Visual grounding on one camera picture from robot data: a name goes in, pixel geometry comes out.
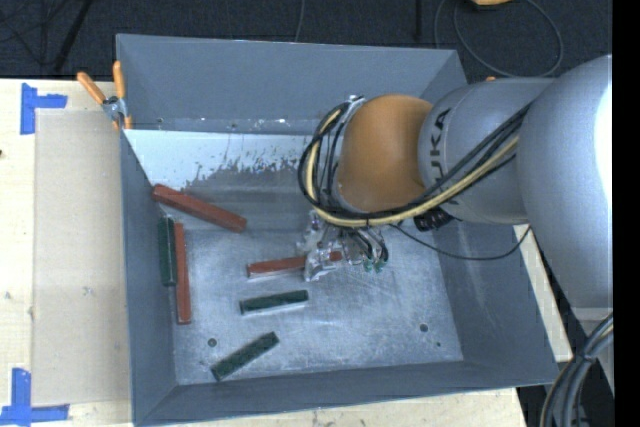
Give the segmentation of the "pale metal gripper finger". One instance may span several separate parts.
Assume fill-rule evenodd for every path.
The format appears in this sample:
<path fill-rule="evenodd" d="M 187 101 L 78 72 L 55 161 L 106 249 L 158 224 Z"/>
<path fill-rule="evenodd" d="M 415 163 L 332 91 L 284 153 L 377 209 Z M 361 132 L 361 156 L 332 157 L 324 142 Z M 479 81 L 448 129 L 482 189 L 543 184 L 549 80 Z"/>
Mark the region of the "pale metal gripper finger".
<path fill-rule="evenodd" d="M 332 261 L 307 260 L 304 266 L 303 277 L 306 282 L 318 281 L 327 274 L 334 272 L 338 264 Z"/>
<path fill-rule="evenodd" d="M 314 261 L 321 261 L 324 255 L 324 229 L 306 230 L 297 242 L 297 255 Z"/>

